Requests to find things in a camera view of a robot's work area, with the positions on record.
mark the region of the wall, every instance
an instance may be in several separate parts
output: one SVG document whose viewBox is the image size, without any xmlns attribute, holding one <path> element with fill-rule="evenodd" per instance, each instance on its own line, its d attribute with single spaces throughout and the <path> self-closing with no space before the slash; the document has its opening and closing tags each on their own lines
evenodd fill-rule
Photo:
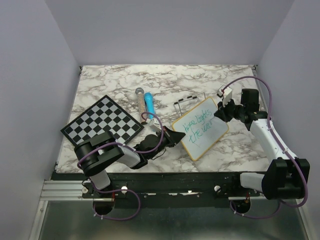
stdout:
<svg viewBox="0 0 320 240">
<path fill-rule="evenodd" d="M 299 157 L 310 162 L 307 208 L 314 226 L 320 226 L 319 13 L 318 0 L 296 0 L 258 68 L 273 93 L 277 131 Z M 320 239 L 319 228 L 314 234 L 318 234 L 314 239 Z"/>
<path fill-rule="evenodd" d="M 257 64 L 293 0 L 46 0 L 82 65 Z"/>
<path fill-rule="evenodd" d="M 79 67 L 43 0 L 0 3 L 0 235 L 28 239 Z"/>
</svg>

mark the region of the purple cable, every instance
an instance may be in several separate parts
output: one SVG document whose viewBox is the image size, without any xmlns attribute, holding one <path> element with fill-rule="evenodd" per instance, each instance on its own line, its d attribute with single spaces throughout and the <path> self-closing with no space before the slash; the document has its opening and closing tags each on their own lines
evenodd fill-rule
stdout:
<svg viewBox="0 0 320 240">
<path fill-rule="evenodd" d="M 281 203 L 283 203 L 284 205 L 287 205 L 291 208 L 299 208 L 301 206 L 303 206 L 307 200 L 308 200 L 308 196 L 309 196 L 309 191 L 308 191 L 308 186 L 307 186 L 307 181 L 305 179 L 305 176 L 303 174 L 303 172 L 301 171 L 299 165 L 296 163 L 295 159 L 293 156 L 291 156 L 287 151 L 286 151 L 286 148 L 282 145 L 281 141 L 278 139 L 277 135 L 275 134 L 274 130 L 271 128 L 271 124 L 270 124 L 270 119 L 271 119 L 271 110 L 272 110 L 272 94 L 271 94 L 271 89 L 270 87 L 268 86 L 268 84 L 262 80 L 261 78 L 259 77 L 256 77 L 256 76 L 242 76 L 242 77 L 239 77 L 231 82 L 229 82 L 223 89 L 222 91 L 224 91 L 227 87 L 229 87 L 231 84 L 241 80 L 241 79 L 256 79 L 260 82 L 262 82 L 265 87 L 268 89 L 268 93 L 269 93 L 269 110 L 268 110 L 268 116 L 267 116 L 267 125 L 268 125 L 268 128 L 271 132 L 271 135 L 273 136 L 274 140 L 278 143 L 278 145 L 280 146 L 280 148 L 282 149 L 282 151 L 285 153 L 285 155 L 288 156 L 288 158 L 292 161 L 293 165 L 295 166 L 296 170 L 298 171 L 300 177 L 301 177 L 301 180 L 302 180 L 302 183 L 303 183 L 303 187 L 304 187 L 304 198 L 303 198 L 303 201 L 300 202 L 299 204 L 290 204 L 290 203 L 287 203 L 283 200 L 279 200 Z"/>
<path fill-rule="evenodd" d="M 157 150 L 158 147 L 160 146 L 160 144 L 162 143 L 162 140 L 164 139 L 164 127 L 163 127 L 160 119 L 159 119 L 154 113 L 151 113 L 151 112 L 148 112 L 148 111 L 144 111 L 143 113 L 141 113 L 142 118 L 143 118 L 144 120 L 146 120 L 146 119 L 144 118 L 143 114 L 150 114 L 150 115 L 154 116 L 155 119 L 157 119 L 158 122 L 159 122 L 159 124 L 160 124 L 160 127 L 161 127 L 161 137 L 160 137 L 160 140 L 159 140 L 159 143 L 158 143 L 157 146 L 155 146 L 153 149 L 148 150 L 148 151 L 136 151 L 136 150 L 133 149 L 132 147 L 127 146 L 127 145 L 125 145 L 125 144 L 123 144 L 123 143 L 120 143 L 120 142 L 110 142 L 110 143 L 106 143 L 106 144 L 104 144 L 104 145 L 102 145 L 102 146 L 100 146 L 100 147 L 97 147 L 96 149 L 92 150 L 92 151 L 89 152 L 87 155 L 85 155 L 83 158 L 81 158 L 81 159 L 78 161 L 78 163 L 76 164 L 77 167 L 81 169 L 81 164 L 87 159 L 87 157 L 90 157 L 92 154 L 98 152 L 98 151 L 101 150 L 101 149 L 104 149 L 104 148 L 106 148 L 106 147 L 113 146 L 113 145 L 123 146 L 123 147 L 125 147 L 125 148 L 133 151 L 134 153 L 137 153 L 137 154 L 149 154 L 149 153 Z"/>
<path fill-rule="evenodd" d="M 111 190 L 111 191 L 101 191 L 99 190 L 98 188 L 96 188 L 95 184 L 93 182 L 92 183 L 92 186 L 94 188 L 94 190 L 96 190 L 98 193 L 101 193 L 101 194 L 111 194 L 111 193 L 116 193 L 116 192 L 122 192 L 122 191 L 127 191 L 127 192 L 130 192 L 132 193 L 136 199 L 138 200 L 138 208 L 137 210 L 135 211 L 134 214 L 132 214 L 131 216 L 128 216 L 128 217 L 123 217 L 123 218 L 115 218 L 115 217 L 110 217 L 110 216 L 104 216 L 104 215 L 100 215 L 96 212 L 96 206 L 93 205 L 93 211 L 94 211 L 94 214 L 99 216 L 99 217 L 102 217 L 104 219 L 109 219 L 109 220 L 116 220 L 116 221 L 126 221 L 126 220 L 130 220 L 130 219 L 133 219 L 135 216 L 138 215 L 140 209 L 141 209 L 141 201 L 140 201 L 140 198 L 138 196 L 137 193 L 135 193 L 134 191 L 130 190 L 130 189 L 116 189 L 116 190 Z"/>
<path fill-rule="evenodd" d="M 239 213 L 239 212 L 237 212 L 237 209 L 236 209 L 236 204 L 233 202 L 233 201 L 230 201 L 230 208 L 231 208 L 231 210 L 232 210 L 232 212 L 234 213 L 234 214 L 237 214 L 237 215 L 239 215 L 239 216 L 242 216 L 242 217 L 245 217 L 245 218 L 247 218 L 247 219 L 269 219 L 269 218 L 272 218 L 272 217 L 274 217 L 279 211 L 280 211 L 280 209 L 281 209 L 281 202 L 278 202 L 279 204 L 278 204 L 278 207 L 276 208 L 276 210 L 274 211 L 274 213 L 272 213 L 272 214 L 270 214 L 270 215 L 268 215 L 268 216 L 248 216 L 248 215 L 244 215 L 244 214 L 242 214 L 242 213 Z"/>
</svg>

